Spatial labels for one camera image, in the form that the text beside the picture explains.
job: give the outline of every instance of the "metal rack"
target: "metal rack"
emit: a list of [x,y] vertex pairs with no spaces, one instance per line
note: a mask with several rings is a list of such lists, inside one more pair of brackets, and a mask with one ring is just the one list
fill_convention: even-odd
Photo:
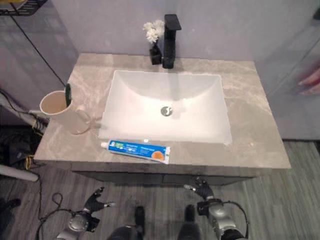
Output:
[[48,0],[26,0],[20,6],[9,2],[11,9],[2,9],[0,5],[0,15],[2,16],[31,16],[42,7]]

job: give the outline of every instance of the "toothpaste label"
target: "toothpaste label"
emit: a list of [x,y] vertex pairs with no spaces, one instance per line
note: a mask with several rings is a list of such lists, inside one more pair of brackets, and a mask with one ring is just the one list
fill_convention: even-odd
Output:
[[110,141],[109,151],[133,155],[141,158],[148,158],[161,162],[169,163],[170,148],[165,146],[156,146],[139,143],[129,143],[124,141]]

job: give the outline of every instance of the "sink drain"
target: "sink drain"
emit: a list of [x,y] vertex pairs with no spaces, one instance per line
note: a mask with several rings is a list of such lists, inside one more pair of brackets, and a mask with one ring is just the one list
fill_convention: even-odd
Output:
[[165,117],[168,117],[172,114],[172,107],[170,106],[164,106],[161,108],[161,114]]

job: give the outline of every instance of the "toothpaste tube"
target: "toothpaste tube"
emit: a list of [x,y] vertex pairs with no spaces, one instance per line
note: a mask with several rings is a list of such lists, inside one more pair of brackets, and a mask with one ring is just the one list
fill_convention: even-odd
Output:
[[170,147],[150,144],[139,144],[125,141],[110,140],[102,142],[101,147],[113,154],[122,154],[142,159],[169,164]]

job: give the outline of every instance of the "vanity countertop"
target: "vanity countertop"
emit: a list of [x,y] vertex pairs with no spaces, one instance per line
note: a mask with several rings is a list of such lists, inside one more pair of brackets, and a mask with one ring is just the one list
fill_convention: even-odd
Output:
[[148,56],[82,53],[70,75],[72,98],[96,123],[105,109],[115,70],[219,74],[232,144],[155,142],[171,147],[169,165],[109,153],[100,147],[99,125],[71,135],[51,121],[35,159],[72,171],[254,177],[291,168],[276,122],[252,61],[177,58],[174,69],[151,65]]

